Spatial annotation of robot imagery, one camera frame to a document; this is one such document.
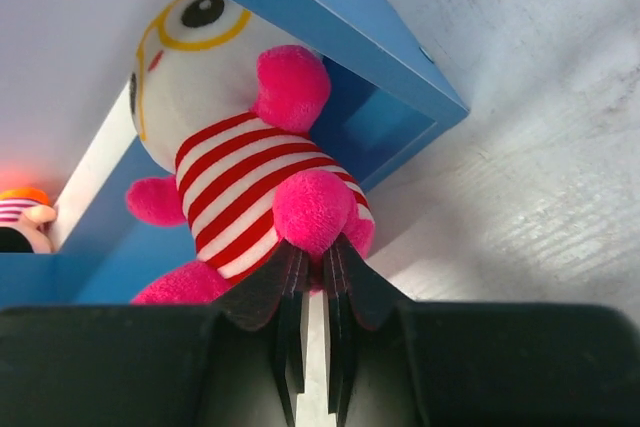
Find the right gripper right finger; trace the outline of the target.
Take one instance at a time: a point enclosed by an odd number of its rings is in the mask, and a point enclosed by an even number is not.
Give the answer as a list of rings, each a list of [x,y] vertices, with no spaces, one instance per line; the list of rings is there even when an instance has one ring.
[[[328,408],[338,426],[413,426],[406,341],[408,297],[342,234],[322,259]]]

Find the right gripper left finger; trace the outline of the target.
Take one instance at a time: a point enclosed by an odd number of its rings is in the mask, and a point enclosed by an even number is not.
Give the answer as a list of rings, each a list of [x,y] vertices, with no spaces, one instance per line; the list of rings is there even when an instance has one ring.
[[[281,241],[254,273],[216,301],[230,339],[222,347],[225,426],[294,426],[305,390],[309,258]]]

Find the white plush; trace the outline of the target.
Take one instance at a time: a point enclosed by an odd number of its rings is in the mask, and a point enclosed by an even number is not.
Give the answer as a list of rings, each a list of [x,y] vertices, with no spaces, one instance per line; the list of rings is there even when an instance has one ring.
[[[173,0],[150,22],[130,111],[164,175],[134,182],[126,202],[143,222],[187,224],[196,257],[137,303],[213,301],[282,242],[319,260],[345,236],[368,255],[365,195],[310,135],[330,93],[318,52],[233,0]]]

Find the blue and yellow toy shelf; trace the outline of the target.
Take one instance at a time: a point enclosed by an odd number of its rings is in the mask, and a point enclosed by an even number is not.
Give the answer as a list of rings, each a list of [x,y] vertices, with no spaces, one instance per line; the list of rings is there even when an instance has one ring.
[[[370,190],[468,109],[387,0],[236,0],[318,49],[334,91],[313,139]],[[121,303],[192,257],[183,227],[136,221],[124,192],[155,167],[121,97],[60,198],[54,255],[5,254],[1,302]]]

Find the black-haired doll, centre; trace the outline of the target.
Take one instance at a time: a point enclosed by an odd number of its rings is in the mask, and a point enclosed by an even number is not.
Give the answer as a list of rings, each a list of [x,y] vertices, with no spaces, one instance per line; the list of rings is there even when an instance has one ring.
[[[51,254],[47,225],[57,218],[48,195],[24,187],[1,193],[1,252]]]

